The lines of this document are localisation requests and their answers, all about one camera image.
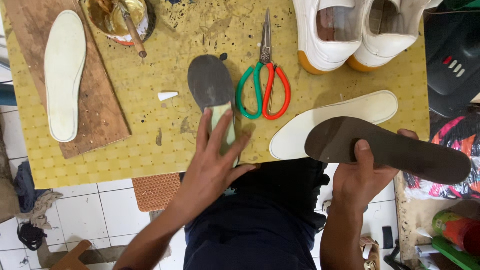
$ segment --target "black cloth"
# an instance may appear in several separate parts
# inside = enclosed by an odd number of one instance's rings
[[[22,213],[30,212],[35,206],[35,202],[47,189],[35,189],[33,183],[32,171],[28,161],[22,162],[18,166],[17,175],[13,180],[13,187],[18,195],[20,211]]]
[[[263,163],[185,226],[183,268],[316,269],[310,250],[325,216],[313,210],[326,164]]]

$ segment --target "yellow tablecloth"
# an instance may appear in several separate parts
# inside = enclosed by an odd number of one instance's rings
[[[188,66],[198,55],[219,56],[226,52],[228,59],[224,63],[236,86],[244,71],[258,61],[267,7],[270,7],[272,24],[272,59],[290,81],[292,100],[284,116],[274,121],[250,120],[237,113],[236,129],[253,130],[241,162],[275,160],[268,150],[270,139],[296,114],[382,89],[396,94],[398,112],[380,126],[391,131],[408,128],[416,131],[421,139],[428,138],[423,24],[417,42],[378,71],[359,73],[344,65],[328,74],[314,76],[298,63],[297,23],[292,1],[198,0],[172,5],[155,0],[152,3],[157,22],[152,36],[144,44],[148,53],[144,60],[136,55],[134,48],[107,39],[90,25],[132,136],[68,160],[49,136],[47,115],[2,3],[15,93],[36,188],[186,170],[194,154],[201,116],[188,89]],[[261,75],[265,85],[266,69]],[[276,82],[272,112],[280,109],[284,99],[278,78]],[[244,104],[254,110],[252,87],[250,79],[244,88]],[[157,98],[160,91],[178,91],[179,95],[161,102]],[[160,129],[161,146],[158,146]]]

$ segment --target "green handle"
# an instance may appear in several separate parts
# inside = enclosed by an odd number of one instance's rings
[[[239,108],[240,112],[247,118],[250,119],[257,119],[262,115],[262,89],[260,85],[260,70],[264,64],[258,62],[255,66],[255,71],[252,67],[249,67],[247,71],[241,77],[239,84],[237,86],[237,107]],[[243,85],[247,81],[248,77],[253,72],[253,82],[255,84],[255,95],[257,97],[257,113],[256,114],[249,114],[244,108],[241,103],[241,92],[243,90]]]

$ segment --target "paint stain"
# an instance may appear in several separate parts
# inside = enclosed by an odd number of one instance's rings
[[[228,54],[226,52],[220,54],[220,60],[224,61],[228,58]]]
[[[162,128],[158,128],[158,135],[156,136],[155,143],[158,146],[162,146]]]
[[[181,125],[180,125],[180,134],[183,133],[193,133],[195,134],[196,132],[190,128],[190,123],[188,122],[188,116],[183,118]]]

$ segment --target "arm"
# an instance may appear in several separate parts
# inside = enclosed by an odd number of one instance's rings
[[[410,130],[400,129],[398,133],[418,139]],[[363,270],[360,251],[363,210],[398,173],[392,167],[374,164],[366,140],[356,143],[355,158],[356,163],[339,164],[333,177],[334,196],[320,243],[323,269]]]
[[[238,177],[255,169],[254,165],[232,169],[234,160],[247,146],[250,134],[235,141],[224,156],[219,154],[232,111],[224,113],[209,137],[207,128],[211,117],[211,110],[206,109],[198,126],[196,153],[175,198],[130,242],[114,269],[152,269],[163,256],[172,236],[183,225],[200,215]]]

